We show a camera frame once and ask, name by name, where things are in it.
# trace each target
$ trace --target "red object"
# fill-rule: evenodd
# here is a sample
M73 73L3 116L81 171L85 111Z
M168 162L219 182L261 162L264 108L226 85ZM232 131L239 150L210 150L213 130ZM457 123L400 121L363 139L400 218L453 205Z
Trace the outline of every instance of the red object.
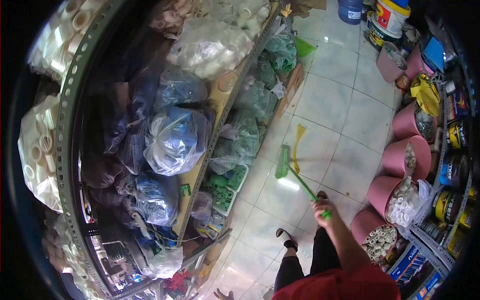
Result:
M366 265L350 276L331 270L306 277L282 288L272 300L400 300L395 281L373 265Z

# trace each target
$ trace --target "white plastic bucket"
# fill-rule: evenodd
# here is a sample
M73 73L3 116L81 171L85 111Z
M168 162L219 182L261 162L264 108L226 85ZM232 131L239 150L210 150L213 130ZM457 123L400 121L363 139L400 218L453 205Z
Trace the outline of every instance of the white plastic bucket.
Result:
M403 24L410 17L410 13L411 9L408 5L402 8L390 0L377 0L374 18L388 35L401 38Z

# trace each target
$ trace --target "box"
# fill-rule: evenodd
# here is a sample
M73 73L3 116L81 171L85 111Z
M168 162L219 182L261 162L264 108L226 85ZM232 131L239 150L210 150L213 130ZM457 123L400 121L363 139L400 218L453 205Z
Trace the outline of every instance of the box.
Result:
M303 72L301 70L301 64L297 63L297 66L292 71L292 77L287 84L287 93L283 96L276 111L275 117L280 118L283 115L283 112L287 109L290 101L292 101L293 96L298 91L301 83L303 82Z

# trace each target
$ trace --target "floor tile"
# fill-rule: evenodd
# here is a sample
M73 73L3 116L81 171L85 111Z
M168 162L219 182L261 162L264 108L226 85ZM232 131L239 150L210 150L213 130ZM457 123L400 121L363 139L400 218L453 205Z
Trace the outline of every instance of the floor tile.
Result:
M380 51L375 49L372 44L368 40L368 32L366 34L367 38L365 38L365 32L360 25L360 45L359 45L359 54L365 55L371 60L377 61L378 55Z
M290 146L290 157L293 155L293 146L297 139L298 124L306 128L297 146L300 174L316 182L322 182L340 134L306 119L293 116L287 135L283 140L285 145Z
M353 90L342 134L378 153L383 153L391 120L391 108L364 93Z
M275 283L276 275L280 269L280 262L273 261L267 270L262 274L260 279L257 280L258 283L263 284L268 287Z
M342 20L325 18L318 40L358 52L359 34L360 26L350 25Z
M299 244L297 256L304 273L310 274L313 258L313 238L314 236L300 229L295 229L293 237Z
M280 118L274 118L272 125L270 126L270 130L265 137L265 141L258 152L259 156L265 157L273 162L276 161L276 155L280 150L280 146L282 145L292 118L293 115L287 112L284 112Z
M243 199L235 200L234 207L233 207L233 216L232 216L232 223L230 224L230 228L232 228L232 232L230 235L234 238L238 238L240 235L241 230L243 229L243 225L247 222L248 216L252 212L253 205L244 201Z
M243 294L252 287L254 281L247 276L241 274L231 266L224 264L220 272L218 273L216 280L212 284L212 288L215 288L215 283L220 283L227 289L233 290L234 295L240 298Z
M316 8L312 8L308 12L310 13L310 16L315 16L315 17L320 17L320 18L323 18L323 16L325 16L325 11L324 10L319 10L319 9L316 9Z
M342 135L322 184L361 202L381 158L379 153Z
M310 45L312 45L314 47L317 47L318 41L312 40L312 39L309 39L309 38L304 38L304 37L302 37L302 39L305 42L309 43ZM299 58L300 63L301 63L301 67L305 72L308 72L308 70L310 69L310 66L312 64L312 60L313 60L314 55L315 55L315 50L310 52L307 56Z
M353 88L394 108L393 86L385 82L375 61L365 55L359 55Z
M256 281L272 263L273 259L252 247L237 241L225 263L242 275Z
M264 188L255 204L258 208L280 220L297 226L310 205L310 196L292 172L280 180L275 178L276 164L273 165ZM319 183L300 175L307 186L316 191Z
M232 251L233 245L235 245L235 242L237 241L236 238L234 237L229 237L227 244L222 250L222 254L220 254L220 257L218 258L221 261L227 260L228 255L230 254L230 251Z
M295 115L342 132L352 88L310 74L305 81Z
M243 294L242 298L245 298L245 300L260 300L262 299L261 295L264 293L264 289L264 285L255 282L253 286L245 294Z
M293 232L295 229L292 225L254 207L240 233L239 240L266 256L275 258L283 248L283 245L276 239L275 235L276 230L279 228L283 228L288 232Z
M335 204L338 214L342 218L345 225L348 227L352 222L353 217L357 214L362 205L362 201L357 201L352 198L349 198L345 195L340 194L337 191L334 191L324 185L320 186L320 190L323 190L327 193L330 201Z
M311 15L306 18L294 16L292 27L293 30L297 31L297 35L299 37L309 38L318 41L318 35L320 34L320 30L322 29L323 21L323 18Z
M358 54L327 43L318 43L310 73L353 87Z
M252 205L255 205L255 202L257 202L258 195L260 195L260 192L262 191L262 187L264 186L265 180L267 179L272 165L272 161L261 156L257 156L255 163L250 168L247 179L245 179L245 182L240 190L239 197L241 199Z
M297 92L293 96L292 100L288 104L288 108L287 108L287 110L285 110L285 112L290 113L290 114L293 114L295 112L295 109L297 108L297 104L299 102L299 99L300 99L300 96L301 96L301 93L302 93L302 90L303 90L303 86L305 85L305 81L307 80L308 75L309 75L308 73L303 72L303 81L300 84L299 89L297 90Z

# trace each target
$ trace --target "foot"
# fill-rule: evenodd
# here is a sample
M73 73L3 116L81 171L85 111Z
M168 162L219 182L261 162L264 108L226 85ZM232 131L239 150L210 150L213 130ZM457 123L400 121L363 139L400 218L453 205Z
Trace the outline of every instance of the foot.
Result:
M276 230L277 240L285 246L285 248L293 248L295 252L298 251L298 243L293 239L293 237L284 229L279 228Z

